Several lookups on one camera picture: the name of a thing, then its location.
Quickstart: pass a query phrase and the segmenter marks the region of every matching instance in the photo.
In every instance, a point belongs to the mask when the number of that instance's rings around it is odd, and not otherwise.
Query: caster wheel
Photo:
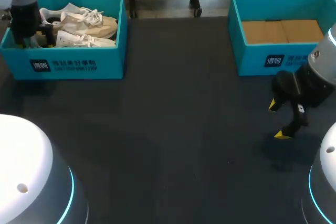
[[[202,14],[202,8],[194,9],[194,17],[199,18]]]

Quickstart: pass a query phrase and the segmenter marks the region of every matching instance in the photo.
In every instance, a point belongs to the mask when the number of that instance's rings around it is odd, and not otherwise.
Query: black tabletop
[[[275,140],[290,107],[268,112],[271,77],[237,75],[225,17],[131,20],[125,67],[123,80],[25,83],[0,62],[0,113],[46,132],[91,223],[304,223],[335,95]]]

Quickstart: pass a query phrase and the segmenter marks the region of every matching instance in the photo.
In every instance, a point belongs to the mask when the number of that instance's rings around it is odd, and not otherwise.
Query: shoe
[[[101,13],[84,7],[79,8],[71,3],[62,10],[40,9],[42,23],[53,24],[55,34],[63,30],[72,34],[108,39],[117,32],[118,21],[102,16]]]
[[[79,36],[66,31],[58,31],[55,47],[115,47],[115,42],[86,34]]]

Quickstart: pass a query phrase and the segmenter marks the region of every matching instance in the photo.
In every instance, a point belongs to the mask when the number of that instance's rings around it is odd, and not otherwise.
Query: robotic arm
[[[15,43],[25,47],[24,39],[32,37],[40,23],[37,0],[0,0],[0,9],[11,13],[11,25]]]
[[[284,126],[275,138],[295,136],[301,126],[308,126],[307,111],[318,107],[336,86],[336,24],[309,54],[308,62],[296,72],[280,71],[272,80],[274,98],[269,107],[276,112],[290,102],[293,120]]]

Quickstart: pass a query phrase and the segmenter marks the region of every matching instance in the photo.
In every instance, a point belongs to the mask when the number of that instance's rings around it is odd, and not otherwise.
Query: teal storage bin
[[[8,29],[1,53],[16,80],[122,79],[127,46],[128,18],[124,0],[38,0],[39,8],[59,10],[68,3],[97,9],[103,16],[118,19],[114,48],[30,48],[20,49]],[[43,70],[35,69],[34,64]]]
[[[335,0],[231,0],[228,30],[240,76],[296,71],[318,43],[247,44],[243,21],[316,19],[325,35],[336,22]]]

